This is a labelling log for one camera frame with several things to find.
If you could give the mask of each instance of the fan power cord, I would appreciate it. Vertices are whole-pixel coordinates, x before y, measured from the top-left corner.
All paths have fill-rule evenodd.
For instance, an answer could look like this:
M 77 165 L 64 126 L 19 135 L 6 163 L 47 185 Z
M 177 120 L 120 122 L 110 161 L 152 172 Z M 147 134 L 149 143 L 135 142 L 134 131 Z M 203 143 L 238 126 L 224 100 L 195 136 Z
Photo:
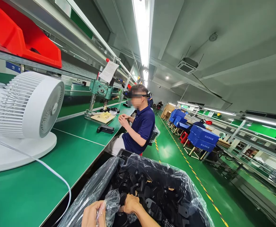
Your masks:
M 24 154 L 24 155 L 30 157 L 31 159 L 34 159 L 35 161 L 37 161 L 37 162 L 39 162 L 40 164 L 42 164 L 42 165 L 43 165 L 45 168 L 47 168 L 49 171 L 51 171 L 54 175 L 56 175 L 59 179 L 61 179 L 61 180 L 66 184 L 66 186 L 67 186 L 68 189 L 69 189 L 69 202 L 68 202 L 68 205 L 67 205 L 65 211 L 63 212 L 63 214 L 62 214 L 62 215 L 60 216 L 60 218 L 54 223 L 54 225 L 56 225 L 56 224 L 58 223 L 58 221 L 60 221 L 60 219 L 64 216 L 64 214 L 65 214 L 66 211 L 68 210 L 69 205 L 70 205 L 70 203 L 71 203 L 72 194 L 71 194 L 71 188 L 70 188 L 68 182 L 67 182 L 62 176 L 60 176 L 55 170 L 53 170 L 50 166 L 48 166 L 45 162 L 41 161 L 40 159 L 34 158 L 33 156 L 30 156 L 29 154 L 26 154 L 26 153 L 24 153 L 24 152 L 22 152 L 22 151 L 20 151 L 20 150 L 18 150 L 18 149 L 16 149 L 16 148 L 13 148 L 13 147 L 11 147 L 11 146 L 9 146 L 9 145 L 3 143 L 2 141 L 0 141 L 0 145 L 2 145 L 2 146 L 4 146 L 4 147 L 7 147 L 7 148 L 9 148 L 9 149 L 12 149 L 12 150 L 14 150 L 14 151 L 17 151 L 17 152 L 19 152 L 19 153 L 21 153 L 21 154 Z

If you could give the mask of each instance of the small yellow component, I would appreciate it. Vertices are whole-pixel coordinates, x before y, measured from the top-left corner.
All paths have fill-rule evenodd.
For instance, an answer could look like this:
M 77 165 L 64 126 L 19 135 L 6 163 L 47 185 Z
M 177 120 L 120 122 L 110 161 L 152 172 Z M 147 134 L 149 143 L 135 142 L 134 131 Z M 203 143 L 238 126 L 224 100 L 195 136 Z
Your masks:
M 111 115 L 109 112 L 102 112 L 100 115 L 92 116 L 91 118 L 102 123 L 108 123 L 111 121 L 115 116 Z

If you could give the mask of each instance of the air conditioner vent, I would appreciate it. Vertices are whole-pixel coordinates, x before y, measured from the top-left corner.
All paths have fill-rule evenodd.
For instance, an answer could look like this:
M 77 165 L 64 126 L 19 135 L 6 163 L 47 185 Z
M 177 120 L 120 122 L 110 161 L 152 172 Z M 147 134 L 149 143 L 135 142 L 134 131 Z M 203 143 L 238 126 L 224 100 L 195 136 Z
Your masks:
M 196 61 L 190 58 L 183 58 L 176 68 L 186 74 L 191 74 L 197 70 L 197 67 L 198 63 Z

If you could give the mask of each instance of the worker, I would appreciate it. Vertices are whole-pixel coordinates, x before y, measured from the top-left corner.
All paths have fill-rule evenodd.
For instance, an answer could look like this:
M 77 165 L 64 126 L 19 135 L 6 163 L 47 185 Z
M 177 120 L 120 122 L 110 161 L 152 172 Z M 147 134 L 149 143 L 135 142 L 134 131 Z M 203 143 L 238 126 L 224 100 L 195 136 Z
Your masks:
M 141 154 L 150 141 L 154 126 L 155 114 L 147 103 L 148 90 L 142 84 L 136 84 L 131 88 L 131 105 L 137 109 L 135 118 L 121 114 L 118 121 L 126 129 L 118 137 L 114 137 L 107 145 L 105 151 L 117 155 L 120 149 L 126 149 L 136 154 Z
M 96 201 L 84 209 L 81 227 L 96 227 L 97 211 L 99 211 L 98 226 L 106 227 L 105 201 Z M 134 195 L 127 195 L 125 204 L 120 208 L 120 212 L 134 213 L 142 227 L 160 227 L 139 203 L 139 198 Z
M 187 134 L 190 134 L 191 128 L 193 127 L 193 125 L 197 125 L 197 126 L 199 126 L 199 127 L 205 129 L 204 123 L 205 123 L 205 120 L 204 120 L 204 119 L 201 119 L 200 121 L 196 121 L 194 124 L 192 124 L 190 127 L 188 127 L 188 128 L 185 130 L 185 132 L 186 132 Z
M 157 109 L 161 109 L 161 107 L 163 106 L 162 102 L 160 101 L 158 104 L 157 104 Z
M 154 104 L 153 98 L 152 97 L 147 98 L 147 103 L 150 106 L 150 108 L 152 108 Z

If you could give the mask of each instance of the navy polo shirt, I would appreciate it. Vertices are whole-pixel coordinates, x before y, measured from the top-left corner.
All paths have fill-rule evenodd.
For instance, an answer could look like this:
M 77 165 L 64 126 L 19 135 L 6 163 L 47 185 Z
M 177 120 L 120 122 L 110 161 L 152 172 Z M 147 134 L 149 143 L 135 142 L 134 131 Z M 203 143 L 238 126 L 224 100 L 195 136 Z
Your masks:
M 141 154 L 147 147 L 148 142 L 152 137 L 154 126 L 155 114 L 151 110 L 150 106 L 145 107 L 142 111 L 137 110 L 137 115 L 132 124 L 132 129 L 134 129 L 135 132 L 145 139 L 146 143 L 143 147 L 141 147 L 127 132 L 122 135 L 125 149 L 136 154 Z

